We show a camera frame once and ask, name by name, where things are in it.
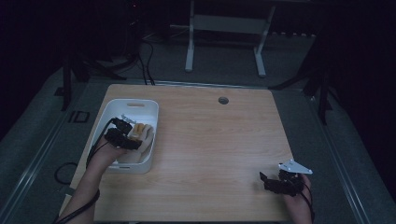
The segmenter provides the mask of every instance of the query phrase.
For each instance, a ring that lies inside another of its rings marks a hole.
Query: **table leg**
[[[194,0],[191,0],[190,7],[190,37],[189,48],[187,49],[186,72],[192,72],[192,63],[194,59]]]
[[[257,65],[257,71],[259,72],[259,77],[265,77],[265,68],[264,68],[264,62],[262,61],[262,48],[265,43],[265,39],[267,38],[268,35],[268,30],[270,29],[271,21],[274,16],[276,7],[271,7],[270,13],[268,14],[268,18],[266,23],[263,26],[262,29],[262,38],[260,40],[260,43],[257,47],[254,48],[254,57],[256,58],[256,65]]]

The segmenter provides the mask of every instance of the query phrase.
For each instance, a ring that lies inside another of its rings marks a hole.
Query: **forearm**
[[[61,216],[58,220],[68,216],[69,214],[75,212],[80,207],[87,204],[95,196],[97,190],[99,189],[99,184],[102,178],[103,171],[97,167],[90,166],[85,172],[84,176],[81,178],[76,191],[71,198],[69,204],[63,210]],[[86,211],[78,215],[77,217],[70,220],[68,223],[92,223],[94,215],[93,204]]]

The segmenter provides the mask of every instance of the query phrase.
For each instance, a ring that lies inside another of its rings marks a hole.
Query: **gray floor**
[[[251,42],[235,45],[198,38],[194,70],[184,72],[187,39],[170,42],[148,38],[154,52],[149,64],[157,85],[226,85],[266,88],[293,77],[314,38],[269,36],[262,56],[268,76],[257,76]],[[149,45],[141,54],[149,59]],[[125,84],[142,84],[141,69],[120,71]],[[64,199],[64,186],[55,181],[55,170],[65,162],[78,162],[109,84],[116,81],[93,76],[89,83],[73,83],[73,101],[61,112],[62,72],[49,78],[20,120],[0,145],[0,202],[7,223],[49,223]],[[328,125],[316,116],[315,100],[301,93],[304,81],[283,91],[273,91],[276,105],[295,160],[313,169],[316,223],[394,223],[396,208],[382,184],[359,135],[346,112],[330,98]],[[90,112],[87,123],[69,122],[72,111]],[[38,155],[41,166],[29,166]],[[25,171],[35,170],[36,175]],[[75,167],[64,169],[71,179]]]

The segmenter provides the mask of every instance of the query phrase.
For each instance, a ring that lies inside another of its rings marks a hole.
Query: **person's hand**
[[[311,181],[306,175],[300,174],[305,184],[311,189]],[[303,195],[312,204],[311,194],[307,187],[304,187]],[[294,197],[283,195],[283,199],[288,207],[291,219],[295,224],[311,224],[311,210],[302,195],[297,194]]]
[[[113,147],[107,140],[102,137],[97,145],[96,153],[91,158],[90,166],[94,166],[95,169],[105,171],[105,169],[111,165],[118,157],[127,153],[127,149],[121,147]]]
[[[136,139],[142,141],[142,145],[137,150],[128,150],[125,155],[118,158],[118,162],[123,163],[138,163],[142,154],[149,149],[151,142],[154,138],[154,128],[146,124],[142,126],[142,130],[136,135]]]

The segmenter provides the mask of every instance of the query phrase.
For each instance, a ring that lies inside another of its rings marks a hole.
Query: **black cable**
[[[151,61],[152,54],[154,53],[154,47],[148,41],[143,40],[142,42],[151,47],[151,53],[148,56],[148,64],[146,65],[146,69],[147,69],[147,73],[148,73],[148,79],[149,79],[151,85],[155,86],[154,79],[151,77],[151,74],[149,73],[149,62]]]
[[[89,209],[91,206],[93,206],[94,203],[96,203],[96,201],[98,201],[100,196],[100,190],[96,191],[95,196],[93,196],[93,198],[84,206],[80,207],[78,210],[74,211],[73,213],[71,213],[70,215],[62,218],[61,220],[55,222],[55,224],[64,224],[67,223],[68,221],[70,221],[71,219],[75,218],[76,216],[80,215],[81,213],[83,213],[84,211],[86,211],[87,209]]]
[[[142,59],[141,55],[138,54],[139,62],[140,62],[141,65],[142,65],[143,79],[144,79],[144,81],[145,81],[145,84],[147,85],[147,84],[148,84],[147,78],[146,78],[146,74],[147,74],[150,84],[151,84],[152,86],[155,86],[155,81],[154,81],[154,79],[152,78],[152,76],[151,76],[151,74],[150,74],[150,71],[149,71],[149,62],[151,61],[152,54],[153,54],[153,52],[154,52],[154,47],[153,47],[148,41],[142,40],[142,43],[145,43],[145,44],[147,44],[147,45],[149,45],[149,46],[151,47],[151,53],[150,53],[150,55],[148,56],[148,63],[147,63],[147,65],[145,65],[145,64],[143,63],[143,59]]]
[[[145,65],[143,64],[142,57],[140,57],[140,54],[138,55],[139,62],[142,64],[142,74],[143,74],[143,80],[145,80],[145,84],[148,84],[148,81],[146,80],[146,74],[145,74]]]
[[[71,182],[64,182],[62,181],[59,176],[58,173],[59,171],[61,171],[62,168],[64,168],[67,165],[75,165],[76,167],[78,166],[75,162],[66,162],[64,164],[62,164],[60,167],[58,167],[58,169],[56,169],[55,174],[53,174],[53,177],[55,178],[56,182],[63,184],[63,185],[70,185]]]
[[[105,126],[105,128],[102,130],[102,132],[100,133],[98,139],[96,140],[95,144],[92,146],[90,153],[88,154],[87,157],[87,164],[86,167],[88,167],[91,158],[96,154],[96,152],[101,149],[102,147],[104,147],[106,144],[108,144],[108,142],[104,143],[103,145],[101,145],[99,148],[97,148],[97,145],[99,144],[100,139],[102,138],[103,134],[105,133],[108,125],[113,121],[113,119],[111,119]],[[61,220],[59,220],[58,222],[55,222],[55,224],[64,224],[68,221],[70,221],[71,219],[73,219],[74,217],[80,215],[81,213],[83,213],[84,211],[86,211],[87,209],[89,209],[91,206],[93,206],[94,203],[96,203],[96,201],[99,199],[100,196],[100,190],[98,190],[95,194],[95,196],[93,196],[93,198],[86,203],[85,205],[83,205],[82,207],[80,207],[78,210],[70,213],[69,215],[67,215],[66,217],[62,218]]]
[[[306,196],[301,192],[300,194],[303,196],[305,202],[308,204],[309,206],[309,210],[311,212],[311,220],[312,223],[314,223],[314,219],[315,219],[315,212],[314,212],[314,199],[312,198],[312,192],[311,189],[304,183],[305,187],[308,189],[309,192],[309,196],[311,198],[311,203],[309,202],[309,200],[306,198]]]

